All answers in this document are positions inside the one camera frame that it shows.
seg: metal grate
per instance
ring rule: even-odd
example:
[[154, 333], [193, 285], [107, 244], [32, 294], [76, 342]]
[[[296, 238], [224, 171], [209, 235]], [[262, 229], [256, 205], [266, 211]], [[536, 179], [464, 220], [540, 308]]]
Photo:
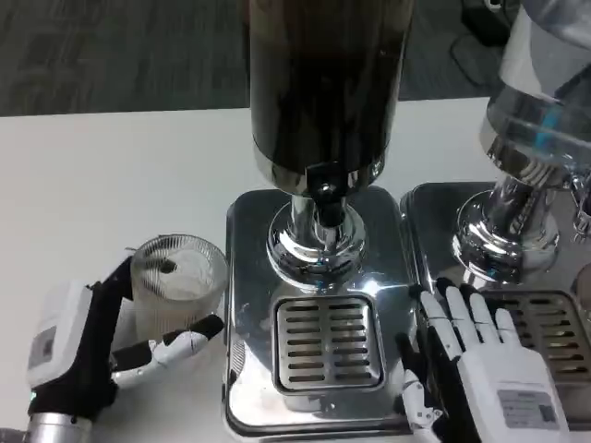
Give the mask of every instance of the metal grate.
[[491, 292], [485, 296], [511, 312], [523, 346], [542, 354], [557, 384], [591, 383], [591, 346], [568, 295]]
[[374, 317], [361, 297], [287, 300], [277, 306], [274, 366], [286, 391], [366, 388], [382, 379]]

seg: drip tray grate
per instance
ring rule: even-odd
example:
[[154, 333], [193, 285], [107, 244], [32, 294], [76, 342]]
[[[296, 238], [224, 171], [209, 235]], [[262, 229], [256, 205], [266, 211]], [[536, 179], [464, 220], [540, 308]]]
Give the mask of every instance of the drip tray grate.
[[369, 388], [382, 380], [365, 298], [283, 300], [276, 307], [275, 338], [274, 376], [284, 391]]

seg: dark liquid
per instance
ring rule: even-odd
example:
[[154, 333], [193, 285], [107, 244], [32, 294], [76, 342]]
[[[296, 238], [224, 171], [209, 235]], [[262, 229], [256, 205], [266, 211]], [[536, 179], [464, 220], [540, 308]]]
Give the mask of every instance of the dark liquid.
[[410, 2], [251, 1], [250, 107], [259, 150], [300, 174], [323, 162], [352, 172], [382, 157]]

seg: robotic hand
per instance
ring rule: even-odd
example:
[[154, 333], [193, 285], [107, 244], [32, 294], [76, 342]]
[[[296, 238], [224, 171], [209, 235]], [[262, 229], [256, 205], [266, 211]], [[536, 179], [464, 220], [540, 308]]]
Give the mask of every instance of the robotic hand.
[[46, 296], [30, 347], [28, 381], [33, 391], [26, 441], [82, 443], [92, 422], [120, 388], [134, 386], [198, 353], [223, 329], [211, 315], [187, 330], [112, 352], [119, 310], [132, 299], [131, 257], [103, 282], [72, 281]]
[[493, 321], [472, 286], [458, 289], [447, 279], [436, 286], [441, 304], [420, 287], [413, 291], [426, 321], [417, 333], [420, 353], [406, 335], [397, 337], [404, 409], [417, 441], [571, 441], [546, 363], [521, 345], [510, 313], [497, 309]]

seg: drip tray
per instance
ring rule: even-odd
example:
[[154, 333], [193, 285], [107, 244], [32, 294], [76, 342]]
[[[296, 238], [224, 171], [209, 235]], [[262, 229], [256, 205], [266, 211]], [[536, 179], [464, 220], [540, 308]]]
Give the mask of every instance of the drip tray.
[[571, 296], [554, 291], [486, 291], [483, 295], [494, 307], [509, 310], [523, 346], [542, 354], [569, 424], [588, 429], [591, 345]]
[[273, 373], [279, 390], [304, 393], [381, 383], [374, 316], [365, 298], [283, 300], [275, 318]]

